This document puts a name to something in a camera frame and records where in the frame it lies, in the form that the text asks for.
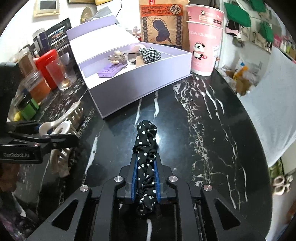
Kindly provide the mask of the person's left hand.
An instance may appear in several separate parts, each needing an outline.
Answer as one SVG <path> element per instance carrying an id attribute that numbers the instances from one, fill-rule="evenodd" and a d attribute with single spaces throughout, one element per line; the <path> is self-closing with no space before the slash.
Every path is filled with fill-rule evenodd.
<path id="1" fill-rule="evenodd" d="M 2 192 L 16 190 L 19 170 L 20 164 L 1 163 L 0 188 Z"/>

